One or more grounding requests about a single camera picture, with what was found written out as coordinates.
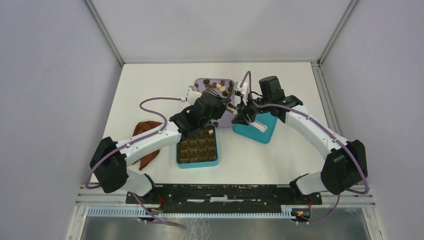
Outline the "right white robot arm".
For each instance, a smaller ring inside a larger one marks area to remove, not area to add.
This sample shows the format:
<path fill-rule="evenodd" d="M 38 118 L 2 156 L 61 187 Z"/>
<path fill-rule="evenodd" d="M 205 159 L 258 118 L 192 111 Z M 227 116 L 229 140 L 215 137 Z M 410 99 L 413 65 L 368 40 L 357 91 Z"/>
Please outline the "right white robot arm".
<path fill-rule="evenodd" d="M 236 82 L 232 93 L 240 97 L 231 121 L 265 133 L 269 127 L 257 116 L 271 114 L 300 133 L 324 159 L 320 172 L 307 173 L 290 182 L 289 199 L 302 204 L 315 192 L 339 195 L 345 191 L 358 195 L 369 192 L 366 149 L 359 140 L 349 141 L 321 124 L 296 96 L 287 96 L 276 76 L 259 81 L 261 93 L 252 97 L 251 73 Z"/>

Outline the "teal chocolate box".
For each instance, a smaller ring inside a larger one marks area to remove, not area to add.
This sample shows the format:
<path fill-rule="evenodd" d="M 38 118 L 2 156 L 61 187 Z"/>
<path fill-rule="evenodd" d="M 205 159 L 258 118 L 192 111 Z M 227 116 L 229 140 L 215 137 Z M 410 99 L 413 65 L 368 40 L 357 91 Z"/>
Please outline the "teal chocolate box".
<path fill-rule="evenodd" d="M 219 163 L 216 126 L 208 124 L 198 135 L 176 144 L 176 164 L 180 169 L 214 167 Z"/>

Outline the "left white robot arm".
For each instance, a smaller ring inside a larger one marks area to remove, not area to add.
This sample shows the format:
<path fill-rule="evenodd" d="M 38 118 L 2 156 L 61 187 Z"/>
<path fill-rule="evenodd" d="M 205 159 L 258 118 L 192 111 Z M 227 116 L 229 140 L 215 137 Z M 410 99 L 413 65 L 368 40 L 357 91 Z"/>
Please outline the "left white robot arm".
<path fill-rule="evenodd" d="M 145 204 L 153 203 L 157 198 L 154 182 L 147 175 L 140 175 L 128 169 L 128 166 L 146 155 L 161 148 L 175 145 L 182 140 L 197 135 L 211 120 L 220 119 L 230 105 L 230 99 L 209 93 L 195 92 L 188 96 L 189 106 L 164 119 L 163 123 L 151 130 L 130 138 L 114 141 L 103 138 L 89 162 L 90 175 L 95 176 L 98 185 L 87 189 L 100 188 L 110 194 L 125 190 L 136 194 Z"/>

